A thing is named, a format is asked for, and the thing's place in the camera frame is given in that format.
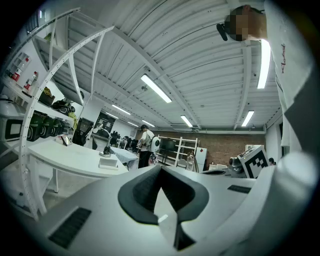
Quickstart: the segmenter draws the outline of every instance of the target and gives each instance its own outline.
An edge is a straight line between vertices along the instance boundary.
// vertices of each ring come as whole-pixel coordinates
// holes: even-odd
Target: brick wall
[[[266,138],[264,134],[204,134],[204,133],[179,133],[167,131],[154,131],[154,135],[180,138],[183,137],[187,140],[200,140],[200,147],[207,149],[206,165],[209,164],[229,165],[230,157],[236,157],[243,151],[248,144],[252,145],[266,145]],[[137,132],[136,138],[140,139],[142,133]]]

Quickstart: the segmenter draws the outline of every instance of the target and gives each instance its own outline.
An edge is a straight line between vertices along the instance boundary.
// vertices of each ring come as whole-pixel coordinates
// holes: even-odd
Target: table
[[[99,151],[77,144],[65,146],[55,140],[48,140],[30,146],[28,152],[32,190],[41,214],[47,212],[39,184],[39,165],[41,164],[52,167],[55,192],[59,191],[57,170],[90,178],[106,178],[128,172],[114,154],[110,159],[117,160],[118,170],[99,168],[100,158],[104,158],[99,155]]]
[[[138,169],[139,165],[139,157],[137,157],[135,154],[117,147],[110,147],[110,152],[112,154],[115,154],[117,158],[121,161],[121,163],[127,163],[127,166],[130,171]]]

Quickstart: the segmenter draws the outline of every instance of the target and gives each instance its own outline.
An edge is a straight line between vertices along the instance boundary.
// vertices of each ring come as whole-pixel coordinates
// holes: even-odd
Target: box
[[[247,178],[256,179],[262,168],[269,166],[263,145],[254,145],[237,157],[242,164]]]

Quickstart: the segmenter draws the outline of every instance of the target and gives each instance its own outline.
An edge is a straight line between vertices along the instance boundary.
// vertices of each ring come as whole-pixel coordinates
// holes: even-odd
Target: microwave
[[[10,99],[0,98],[0,141],[18,140],[26,109]]]

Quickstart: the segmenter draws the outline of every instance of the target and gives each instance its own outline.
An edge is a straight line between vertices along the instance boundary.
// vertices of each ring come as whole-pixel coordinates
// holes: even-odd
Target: white box
[[[254,145],[237,157],[242,164],[247,178],[257,178],[262,168],[269,166],[267,154],[263,145]]]
[[[100,158],[99,168],[117,171],[117,162],[118,160],[116,159]]]

